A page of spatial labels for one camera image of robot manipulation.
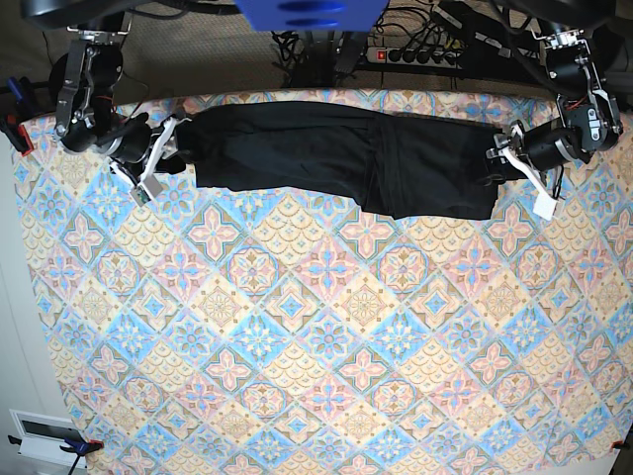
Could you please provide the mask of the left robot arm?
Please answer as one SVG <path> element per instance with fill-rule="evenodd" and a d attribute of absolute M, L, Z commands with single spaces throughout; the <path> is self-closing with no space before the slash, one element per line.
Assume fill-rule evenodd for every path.
<path fill-rule="evenodd" d="M 597 151 L 611 149 L 623 132 L 616 99 L 594 59 L 587 33 L 615 16 L 614 1 L 507 1 L 501 17 L 516 10 L 535 20 L 542 64 L 527 58 L 514 42 L 523 27 L 506 28 L 511 55 L 541 86 L 556 96 L 559 119 L 518 134 L 520 156 L 540 171 L 566 162 L 588 163 Z"/>

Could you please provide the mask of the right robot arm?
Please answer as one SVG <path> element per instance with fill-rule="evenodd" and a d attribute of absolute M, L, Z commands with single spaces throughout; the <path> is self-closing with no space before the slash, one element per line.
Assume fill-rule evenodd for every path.
<path fill-rule="evenodd" d="M 77 37 L 49 77 L 55 139 L 67 153 L 106 156 L 113 171 L 138 184 L 160 129 L 149 124 L 147 113 L 122 114 L 115 106 L 126 33 L 84 25 L 74 32 Z"/>

